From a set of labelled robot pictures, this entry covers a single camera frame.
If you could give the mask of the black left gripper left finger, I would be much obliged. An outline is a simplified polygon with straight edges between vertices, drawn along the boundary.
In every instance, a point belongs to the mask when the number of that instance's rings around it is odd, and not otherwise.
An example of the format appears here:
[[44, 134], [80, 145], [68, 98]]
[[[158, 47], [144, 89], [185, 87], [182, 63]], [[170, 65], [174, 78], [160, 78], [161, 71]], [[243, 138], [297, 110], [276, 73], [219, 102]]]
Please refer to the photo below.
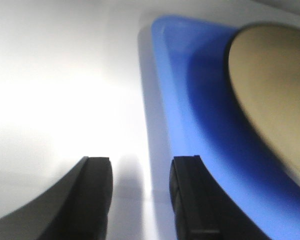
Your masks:
[[113, 195], [107, 157], [83, 157], [64, 177], [0, 218], [0, 240], [104, 240]]

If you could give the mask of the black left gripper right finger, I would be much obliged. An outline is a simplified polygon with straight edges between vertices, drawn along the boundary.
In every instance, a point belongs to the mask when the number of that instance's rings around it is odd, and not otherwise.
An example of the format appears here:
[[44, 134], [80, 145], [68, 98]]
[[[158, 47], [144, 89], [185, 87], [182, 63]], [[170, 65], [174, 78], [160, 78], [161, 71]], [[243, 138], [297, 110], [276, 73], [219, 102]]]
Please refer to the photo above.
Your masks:
[[267, 240], [232, 201], [200, 156], [175, 156], [169, 192], [179, 240]]

